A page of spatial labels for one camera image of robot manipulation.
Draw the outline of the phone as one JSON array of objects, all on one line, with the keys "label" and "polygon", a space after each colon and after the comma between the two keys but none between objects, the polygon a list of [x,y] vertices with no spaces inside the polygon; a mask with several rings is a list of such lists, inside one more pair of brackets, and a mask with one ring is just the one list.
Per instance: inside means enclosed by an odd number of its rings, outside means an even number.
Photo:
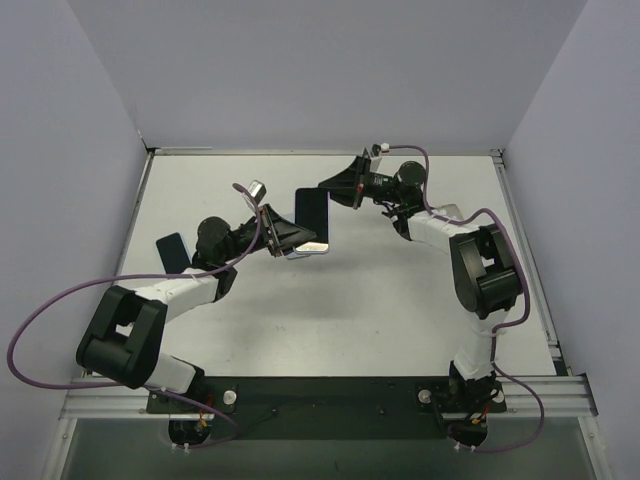
[{"label": "phone", "polygon": [[191,257],[180,233],[158,239],[155,246],[166,274],[181,274],[190,267]]},{"label": "phone", "polygon": [[285,255],[287,260],[297,260],[313,256],[328,254],[330,244],[328,242],[309,241],[301,244],[295,244]]},{"label": "phone", "polygon": [[295,192],[295,223],[312,230],[316,242],[328,242],[329,194],[320,188],[299,188]]}]

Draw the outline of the cream phone case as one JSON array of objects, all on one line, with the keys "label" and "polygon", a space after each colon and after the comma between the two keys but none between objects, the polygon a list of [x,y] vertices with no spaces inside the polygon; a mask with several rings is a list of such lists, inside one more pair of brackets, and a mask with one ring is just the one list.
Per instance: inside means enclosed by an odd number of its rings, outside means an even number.
[{"label": "cream phone case", "polygon": [[445,204],[438,207],[433,207],[432,212],[434,215],[451,218],[456,221],[462,221],[463,216],[456,204]]}]

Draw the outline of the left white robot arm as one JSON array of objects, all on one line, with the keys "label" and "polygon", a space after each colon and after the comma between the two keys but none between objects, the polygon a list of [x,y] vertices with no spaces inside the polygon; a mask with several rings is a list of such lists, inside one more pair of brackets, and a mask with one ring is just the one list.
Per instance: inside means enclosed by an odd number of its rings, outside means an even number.
[{"label": "left white robot arm", "polygon": [[131,389],[160,388],[183,411],[204,402],[200,368],[165,354],[165,326],[190,310],[222,299],[237,276],[233,260],[266,249],[274,256],[302,250],[308,242],[329,238],[329,207],[298,205],[295,219],[280,216],[268,204],[237,229],[220,217],[208,217],[197,229],[190,266],[177,277],[146,287],[110,287],[76,351],[77,363]]}]

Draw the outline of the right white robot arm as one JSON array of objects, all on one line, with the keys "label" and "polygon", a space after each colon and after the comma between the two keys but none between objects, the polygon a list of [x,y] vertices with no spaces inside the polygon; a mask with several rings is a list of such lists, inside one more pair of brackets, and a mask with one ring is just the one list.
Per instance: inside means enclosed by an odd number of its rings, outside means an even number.
[{"label": "right white robot arm", "polygon": [[346,207],[358,209],[365,199],[383,206],[402,238],[449,256],[454,291],[470,323],[450,376],[466,384],[488,380],[495,375],[495,327],[524,293],[513,247],[497,222],[478,225],[429,206],[425,164],[406,161],[392,176],[375,172],[373,164],[363,153],[318,186]]}]

